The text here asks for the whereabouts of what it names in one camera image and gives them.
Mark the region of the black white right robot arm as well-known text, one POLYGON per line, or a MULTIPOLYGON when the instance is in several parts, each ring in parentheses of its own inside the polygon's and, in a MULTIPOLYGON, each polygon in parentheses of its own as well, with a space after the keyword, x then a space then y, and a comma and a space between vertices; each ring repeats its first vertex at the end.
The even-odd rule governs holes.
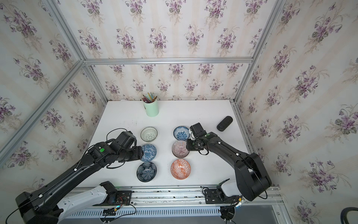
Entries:
POLYGON ((236 185, 240 194, 253 201, 272 185, 268 172, 256 153, 245 153, 224 142, 214 132, 207 133, 200 123, 190 126, 193 137, 186 140, 188 151, 208 155, 214 153, 228 163, 235 171, 236 185))

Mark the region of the dark navy petal bowl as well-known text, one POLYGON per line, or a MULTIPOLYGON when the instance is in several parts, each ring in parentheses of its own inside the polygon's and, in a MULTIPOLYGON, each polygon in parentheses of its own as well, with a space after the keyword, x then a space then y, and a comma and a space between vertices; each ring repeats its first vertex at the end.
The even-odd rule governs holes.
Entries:
POLYGON ((153 180, 156 174, 157 167, 152 162, 144 162, 137 169, 137 178, 143 183, 153 180))

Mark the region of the orange patterned bowl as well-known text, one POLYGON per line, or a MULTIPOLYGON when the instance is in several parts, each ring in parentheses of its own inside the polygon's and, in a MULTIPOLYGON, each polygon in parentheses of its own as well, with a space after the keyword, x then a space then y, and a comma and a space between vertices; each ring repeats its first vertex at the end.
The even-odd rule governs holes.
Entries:
POLYGON ((171 174, 178 180, 184 180, 191 173, 190 163, 184 159, 177 159, 171 165, 171 174))

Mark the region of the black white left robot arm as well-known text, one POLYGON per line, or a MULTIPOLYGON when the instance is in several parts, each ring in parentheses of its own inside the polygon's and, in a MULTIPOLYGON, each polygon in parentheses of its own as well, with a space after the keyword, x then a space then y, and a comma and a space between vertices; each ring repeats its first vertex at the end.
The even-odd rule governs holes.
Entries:
POLYGON ((116 139, 96 143, 85 151, 81 159, 49 184, 17 196, 18 211, 26 224, 57 224, 69 215, 109 199, 115 203, 117 189, 109 181, 97 187, 66 197, 85 179, 115 161, 126 163, 143 157, 141 146, 130 131, 123 131, 116 139))

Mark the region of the blue floral swirl bowl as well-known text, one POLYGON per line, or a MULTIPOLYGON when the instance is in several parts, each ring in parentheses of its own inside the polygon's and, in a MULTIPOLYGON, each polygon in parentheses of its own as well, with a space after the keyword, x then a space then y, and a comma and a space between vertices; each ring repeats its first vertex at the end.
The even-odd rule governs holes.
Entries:
POLYGON ((150 162, 156 157, 157 149, 153 144, 144 144, 141 148, 143 151, 141 161, 150 162))

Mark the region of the white green patterned bowl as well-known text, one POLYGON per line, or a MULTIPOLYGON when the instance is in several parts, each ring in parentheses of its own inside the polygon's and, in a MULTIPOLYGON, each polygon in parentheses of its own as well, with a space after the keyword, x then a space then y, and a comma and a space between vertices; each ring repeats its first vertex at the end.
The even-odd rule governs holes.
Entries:
POLYGON ((146 127, 141 131, 140 137, 145 142, 152 142, 158 136, 158 131, 154 127, 146 127))

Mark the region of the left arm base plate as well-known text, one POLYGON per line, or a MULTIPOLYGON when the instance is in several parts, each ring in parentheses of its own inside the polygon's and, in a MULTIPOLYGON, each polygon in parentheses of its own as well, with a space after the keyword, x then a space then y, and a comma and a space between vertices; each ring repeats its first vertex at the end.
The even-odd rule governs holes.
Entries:
POLYGON ((100 184, 104 187, 106 198, 102 203, 95 206, 117 206, 117 205, 129 205, 131 203, 131 190, 118 190, 111 182, 103 182, 100 184))

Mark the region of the pink striped bowl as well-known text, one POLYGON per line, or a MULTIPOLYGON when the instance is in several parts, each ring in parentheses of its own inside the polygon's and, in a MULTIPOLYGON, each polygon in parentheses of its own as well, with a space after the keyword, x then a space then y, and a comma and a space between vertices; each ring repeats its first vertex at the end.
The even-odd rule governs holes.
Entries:
POLYGON ((189 155, 189 151, 186 149, 186 141, 176 141, 172 145, 172 153, 177 158, 185 158, 189 155))

